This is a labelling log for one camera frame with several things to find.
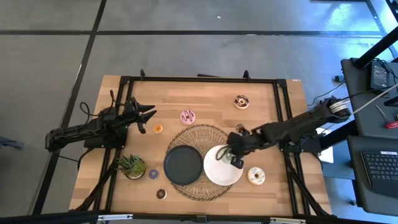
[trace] small potted plant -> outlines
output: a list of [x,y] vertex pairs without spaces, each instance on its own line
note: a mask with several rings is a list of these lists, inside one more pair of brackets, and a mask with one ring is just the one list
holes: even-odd
[[145,173],[146,166],[145,162],[139,156],[133,156],[130,154],[129,157],[122,156],[117,160],[119,164],[119,170],[131,180],[136,180],[142,177]]

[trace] pink frosted donut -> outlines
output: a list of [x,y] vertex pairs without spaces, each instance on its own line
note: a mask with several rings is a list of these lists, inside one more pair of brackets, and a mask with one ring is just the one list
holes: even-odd
[[185,110],[180,115],[180,121],[185,125],[193,124],[195,120],[196,120],[195,113],[191,110]]

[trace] plant pot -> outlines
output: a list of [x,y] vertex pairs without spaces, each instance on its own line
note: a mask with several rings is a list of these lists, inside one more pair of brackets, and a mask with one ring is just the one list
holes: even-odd
[[145,167],[145,170],[142,172],[142,174],[140,174],[140,175],[138,175],[138,176],[136,176],[136,177],[134,177],[134,176],[132,176],[132,175],[125,175],[128,179],[130,179],[130,180],[137,180],[137,179],[140,179],[142,176],[144,176],[144,174],[145,174],[145,171],[147,170],[147,167]]

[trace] keyboard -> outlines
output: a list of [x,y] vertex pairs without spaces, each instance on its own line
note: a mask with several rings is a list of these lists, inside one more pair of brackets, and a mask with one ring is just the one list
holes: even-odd
[[371,190],[398,198],[398,152],[362,151]]

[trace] woven placemat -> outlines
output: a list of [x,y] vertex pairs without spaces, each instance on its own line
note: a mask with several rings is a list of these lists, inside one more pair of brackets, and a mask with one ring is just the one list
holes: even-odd
[[[204,159],[206,153],[214,146],[226,144],[228,135],[214,126],[200,124],[194,125],[180,132],[169,144],[167,152],[180,145],[188,145],[197,149]],[[213,183],[202,171],[198,180],[188,185],[173,184],[173,187],[182,195],[199,201],[214,200],[225,194],[232,185],[220,186]]]

